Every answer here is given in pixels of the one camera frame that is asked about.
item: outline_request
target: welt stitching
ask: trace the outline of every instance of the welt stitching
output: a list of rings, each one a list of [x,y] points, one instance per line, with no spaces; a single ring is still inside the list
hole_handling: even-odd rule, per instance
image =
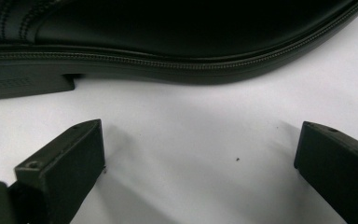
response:
[[[0,39],[2,40],[6,39],[5,27],[13,2],[14,0],[0,1]]]
[[[62,0],[39,0],[35,5],[31,7],[28,13],[24,16],[21,22],[19,30],[19,38],[22,41],[27,41],[27,35],[31,27],[31,23],[39,16],[42,16],[44,12],[54,7]]]

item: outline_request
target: shoe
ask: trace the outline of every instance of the shoe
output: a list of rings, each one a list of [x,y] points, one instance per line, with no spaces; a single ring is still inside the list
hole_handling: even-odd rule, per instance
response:
[[[357,15],[358,0],[1,0],[0,97],[72,90],[73,74],[201,83],[254,76]]]

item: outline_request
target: black leather shoe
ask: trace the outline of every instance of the black leather shoe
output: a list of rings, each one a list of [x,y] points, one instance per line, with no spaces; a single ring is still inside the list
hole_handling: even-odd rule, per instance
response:
[[[63,75],[117,70],[177,81],[252,76],[356,15],[358,0],[1,0],[0,96],[72,90]]]

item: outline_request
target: stitching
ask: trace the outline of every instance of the stitching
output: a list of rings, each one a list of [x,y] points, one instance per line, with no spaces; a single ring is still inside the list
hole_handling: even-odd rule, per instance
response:
[[[39,0],[35,5],[33,5],[30,11],[28,11],[28,13],[22,19],[19,30],[20,40],[26,42],[31,23],[38,17],[42,16],[43,13],[45,13],[47,10],[55,7],[61,1],[62,0]]]
[[[6,39],[5,27],[9,12],[15,0],[1,0],[0,1],[0,39]]]

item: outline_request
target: shoe heel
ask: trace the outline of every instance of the shoe heel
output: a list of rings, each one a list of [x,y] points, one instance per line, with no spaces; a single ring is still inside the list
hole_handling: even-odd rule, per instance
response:
[[[34,66],[0,66],[0,98],[72,91],[69,75],[54,75]]]

